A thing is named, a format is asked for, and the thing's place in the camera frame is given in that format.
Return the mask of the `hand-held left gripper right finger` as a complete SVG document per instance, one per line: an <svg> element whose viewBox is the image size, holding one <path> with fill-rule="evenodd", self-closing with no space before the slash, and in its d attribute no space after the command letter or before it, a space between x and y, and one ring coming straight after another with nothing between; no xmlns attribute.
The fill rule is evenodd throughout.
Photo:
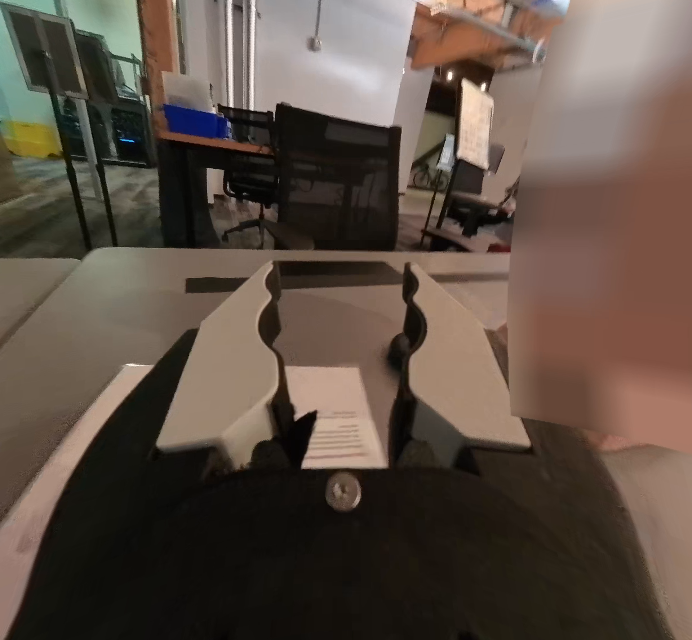
<svg viewBox="0 0 692 640"><path fill-rule="evenodd" d="M485 328L419 265L405 264L403 330L390 343L399 385L390 415L390 456L423 445L432 457L473 449L529 453L511 413L509 388Z"/></svg>

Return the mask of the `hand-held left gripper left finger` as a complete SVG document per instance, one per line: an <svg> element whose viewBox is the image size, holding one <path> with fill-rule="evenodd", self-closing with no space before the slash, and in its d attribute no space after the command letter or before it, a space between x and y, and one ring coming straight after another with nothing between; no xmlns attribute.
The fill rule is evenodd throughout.
<svg viewBox="0 0 692 640"><path fill-rule="evenodd" d="M261 266L200 324L156 447L213 448L232 468L285 434L294 409L274 341L281 331L278 264Z"/></svg>

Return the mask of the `long black tape strip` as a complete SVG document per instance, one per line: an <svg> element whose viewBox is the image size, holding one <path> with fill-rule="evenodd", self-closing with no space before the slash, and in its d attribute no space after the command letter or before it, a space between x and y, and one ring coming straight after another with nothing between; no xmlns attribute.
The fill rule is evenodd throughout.
<svg viewBox="0 0 692 640"><path fill-rule="evenodd" d="M232 293L238 290L246 280L246 277L188 278L186 279L186 293Z"/></svg>

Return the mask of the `printed instruction paper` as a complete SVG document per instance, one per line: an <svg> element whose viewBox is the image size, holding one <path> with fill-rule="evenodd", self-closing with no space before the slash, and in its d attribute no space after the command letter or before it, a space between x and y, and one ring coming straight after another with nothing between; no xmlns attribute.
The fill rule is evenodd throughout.
<svg viewBox="0 0 692 640"><path fill-rule="evenodd" d="M77 422L1 525L1 557L36 552L80 458L117 404L151 368L123 366ZM317 413L303 469L386 467L359 368L288 367L287 381L296 417Z"/></svg>

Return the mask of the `rectangular black tape patch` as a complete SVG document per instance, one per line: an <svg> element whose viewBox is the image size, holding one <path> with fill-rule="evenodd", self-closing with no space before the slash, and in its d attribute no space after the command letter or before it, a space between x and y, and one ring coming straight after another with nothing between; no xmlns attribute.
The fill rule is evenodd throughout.
<svg viewBox="0 0 692 640"><path fill-rule="evenodd" d="M401 286L403 275L378 261L276 262L281 289L330 289L363 286Z"/></svg>

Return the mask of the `bicycle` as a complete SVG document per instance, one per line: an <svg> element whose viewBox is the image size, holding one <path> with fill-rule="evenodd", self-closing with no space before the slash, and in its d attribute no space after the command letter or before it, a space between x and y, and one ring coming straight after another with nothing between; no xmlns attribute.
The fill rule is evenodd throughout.
<svg viewBox="0 0 692 640"><path fill-rule="evenodd" d="M450 173L443 169L431 169L424 163L412 171L411 186L421 190L445 192L448 187Z"/></svg>

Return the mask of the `black swivel office chair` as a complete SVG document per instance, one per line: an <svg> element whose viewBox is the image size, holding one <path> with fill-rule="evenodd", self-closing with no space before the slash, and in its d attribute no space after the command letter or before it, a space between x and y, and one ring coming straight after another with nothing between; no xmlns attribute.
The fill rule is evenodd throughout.
<svg viewBox="0 0 692 640"><path fill-rule="evenodd" d="M259 247L265 242L265 209L275 203L279 185L278 164L273 155L275 146L274 116L270 111L254 111L245 108L218 106L226 118L232 141L256 145L259 151L239 152L232 156L230 167L224 170L223 191L236 201L249 201L259 206L259 216L240 221L226 230L221 240L228 242L229 235L258 229Z"/></svg>

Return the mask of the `tablet sign on pole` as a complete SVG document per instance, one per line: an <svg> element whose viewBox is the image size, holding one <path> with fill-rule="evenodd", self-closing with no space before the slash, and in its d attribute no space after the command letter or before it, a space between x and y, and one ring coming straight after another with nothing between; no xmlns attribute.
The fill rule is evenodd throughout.
<svg viewBox="0 0 692 640"><path fill-rule="evenodd" d="M426 216L424 227L421 230L420 248L423 247L424 239L426 238L426 231L430 226L430 219L437 194L444 192L444 194L447 195L449 189L451 186L453 186L454 168L456 164L454 144L455 139L453 134L446 134L444 142L440 144L440 154L437 160L436 173L432 182L432 196L430 198L428 214ZM445 188L442 188L441 180L444 174L447 175L447 182Z"/></svg>

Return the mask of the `wooden desk with black legs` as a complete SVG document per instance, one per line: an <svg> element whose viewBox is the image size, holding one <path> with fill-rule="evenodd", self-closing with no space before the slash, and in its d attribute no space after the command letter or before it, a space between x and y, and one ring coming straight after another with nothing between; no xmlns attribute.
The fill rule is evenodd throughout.
<svg viewBox="0 0 692 640"><path fill-rule="evenodd" d="M156 149L160 229L166 248L219 246L207 200L209 169L258 169L271 189L278 184L275 159L266 147L162 132Z"/></svg>

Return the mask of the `black mesh office chair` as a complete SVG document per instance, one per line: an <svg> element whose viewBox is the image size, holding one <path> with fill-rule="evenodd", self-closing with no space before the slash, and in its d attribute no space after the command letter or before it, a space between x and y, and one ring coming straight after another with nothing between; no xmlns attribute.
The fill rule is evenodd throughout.
<svg viewBox="0 0 692 640"><path fill-rule="evenodd" d="M283 248L392 252L399 229L400 126L280 103L275 108Z"/></svg>

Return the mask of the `blue plastic bin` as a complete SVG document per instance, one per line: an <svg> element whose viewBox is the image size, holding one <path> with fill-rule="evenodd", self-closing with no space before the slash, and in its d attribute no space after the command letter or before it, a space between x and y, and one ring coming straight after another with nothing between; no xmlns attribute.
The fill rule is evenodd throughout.
<svg viewBox="0 0 692 640"><path fill-rule="evenodd" d="M162 110L171 133L224 140L229 137L228 120L213 111L170 104L164 104Z"/></svg>

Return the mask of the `black server rack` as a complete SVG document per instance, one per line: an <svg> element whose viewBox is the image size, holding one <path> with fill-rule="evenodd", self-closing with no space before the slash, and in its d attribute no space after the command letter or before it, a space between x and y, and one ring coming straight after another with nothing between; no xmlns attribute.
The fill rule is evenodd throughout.
<svg viewBox="0 0 692 640"><path fill-rule="evenodd" d="M153 168L147 109L128 86L115 85L111 97L87 101L93 142L104 164Z"/></svg>

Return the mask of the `bubble wrap sheet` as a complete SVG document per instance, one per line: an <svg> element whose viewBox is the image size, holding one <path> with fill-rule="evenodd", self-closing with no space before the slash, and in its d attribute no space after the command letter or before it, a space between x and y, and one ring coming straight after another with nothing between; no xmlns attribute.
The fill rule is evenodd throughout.
<svg viewBox="0 0 692 640"><path fill-rule="evenodd" d="M163 103L206 113L214 112L209 81L168 71L163 71L161 75Z"/></svg>

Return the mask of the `yellow floor bin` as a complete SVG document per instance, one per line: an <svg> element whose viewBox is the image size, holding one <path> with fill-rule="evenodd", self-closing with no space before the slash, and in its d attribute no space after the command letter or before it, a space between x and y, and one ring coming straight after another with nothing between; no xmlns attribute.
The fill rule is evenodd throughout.
<svg viewBox="0 0 692 640"><path fill-rule="evenodd" d="M5 120L1 124L8 150L26 158L60 158L62 147L54 126Z"/></svg>

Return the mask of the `framed sign stand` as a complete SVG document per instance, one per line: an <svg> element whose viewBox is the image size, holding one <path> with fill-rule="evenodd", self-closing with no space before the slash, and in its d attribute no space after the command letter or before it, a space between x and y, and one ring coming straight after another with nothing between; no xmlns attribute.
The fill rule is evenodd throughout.
<svg viewBox="0 0 692 640"><path fill-rule="evenodd" d="M86 89L86 97L84 99L86 105L86 118L89 121L89 140L93 147L100 195L105 206L111 245L117 247L119 243L117 239L116 222L111 207L111 197L102 160L102 153L99 150L99 144L95 136L95 131L98 127L95 117L96 105L106 103L113 104L117 100L114 76L102 42L97 37L77 33L76 45Z"/></svg>
<svg viewBox="0 0 692 640"><path fill-rule="evenodd" d="M69 18L8 3L1 4L1 12L28 90L49 95L82 241L89 252L91 235L59 103L59 98L89 99L74 24Z"/></svg>

